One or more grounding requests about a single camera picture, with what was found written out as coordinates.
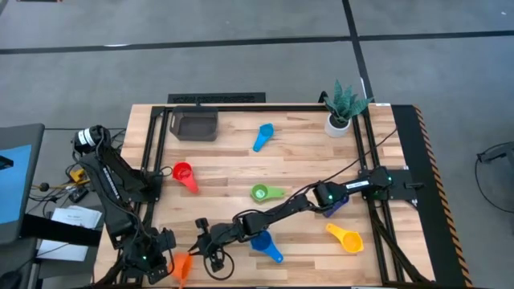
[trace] orange object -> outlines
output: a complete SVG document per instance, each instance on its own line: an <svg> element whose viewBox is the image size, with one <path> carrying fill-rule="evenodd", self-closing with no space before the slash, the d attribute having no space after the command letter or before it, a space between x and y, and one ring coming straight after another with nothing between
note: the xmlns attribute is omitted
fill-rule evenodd
<svg viewBox="0 0 514 289"><path fill-rule="evenodd" d="M191 192L198 193L198 185L194 180L193 169L190 164L185 161L175 164L175 167L173 168L173 178L186 185L187 189Z"/></svg>
<svg viewBox="0 0 514 289"><path fill-rule="evenodd" d="M349 253L357 253L364 250L364 244L358 232L341 229L332 223L327 224L325 229L330 234L336 236L343 248L345 248Z"/></svg>
<svg viewBox="0 0 514 289"><path fill-rule="evenodd" d="M189 276L191 267L193 266L193 257L189 253L176 253L173 256L173 265L168 264L168 272L173 270L171 275L180 282L180 289L186 285L187 276Z"/></svg>

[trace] white paper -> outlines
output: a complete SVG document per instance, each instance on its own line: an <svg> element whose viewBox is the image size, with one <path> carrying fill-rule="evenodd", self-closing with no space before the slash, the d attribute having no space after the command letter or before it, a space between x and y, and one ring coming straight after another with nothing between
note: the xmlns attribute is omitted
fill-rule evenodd
<svg viewBox="0 0 514 289"><path fill-rule="evenodd" d="M63 222L73 226L82 226L84 228L94 229L100 220L101 215L102 213L96 210L90 210L80 206L69 206L67 209L55 209L51 219L53 221ZM39 248L38 258L67 261L84 261L86 259L86 253L88 252L87 246L66 245L54 250L64 244L66 243L43 240L41 242L41 247Z"/></svg>

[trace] red measuring cup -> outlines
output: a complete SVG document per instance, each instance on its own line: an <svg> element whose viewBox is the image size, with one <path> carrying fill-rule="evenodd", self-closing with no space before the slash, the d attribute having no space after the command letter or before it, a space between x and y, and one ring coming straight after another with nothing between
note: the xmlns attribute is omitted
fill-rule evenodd
<svg viewBox="0 0 514 289"><path fill-rule="evenodd" d="M198 193L198 185L194 180L191 165L185 161L178 162L173 168L173 178L184 184L192 193Z"/></svg>

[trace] green measuring cup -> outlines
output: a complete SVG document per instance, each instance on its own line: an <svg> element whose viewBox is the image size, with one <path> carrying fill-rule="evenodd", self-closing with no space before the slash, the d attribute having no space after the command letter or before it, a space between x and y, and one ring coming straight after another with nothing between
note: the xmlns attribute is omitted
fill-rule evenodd
<svg viewBox="0 0 514 289"><path fill-rule="evenodd" d="M255 201L261 202L270 198L283 197L284 194L285 191L281 188L274 188L263 184L257 184L251 188L250 195L254 198Z"/></svg>

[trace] yellow measuring cup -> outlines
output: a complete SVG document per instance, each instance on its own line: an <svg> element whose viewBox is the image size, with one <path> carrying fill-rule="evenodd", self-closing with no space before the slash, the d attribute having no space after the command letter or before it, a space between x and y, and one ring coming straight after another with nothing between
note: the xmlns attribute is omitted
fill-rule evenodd
<svg viewBox="0 0 514 289"><path fill-rule="evenodd" d="M332 223L327 224L325 229L330 234L336 236L343 248L345 248L349 253L357 253L364 250L364 244L358 232L341 229Z"/></svg>

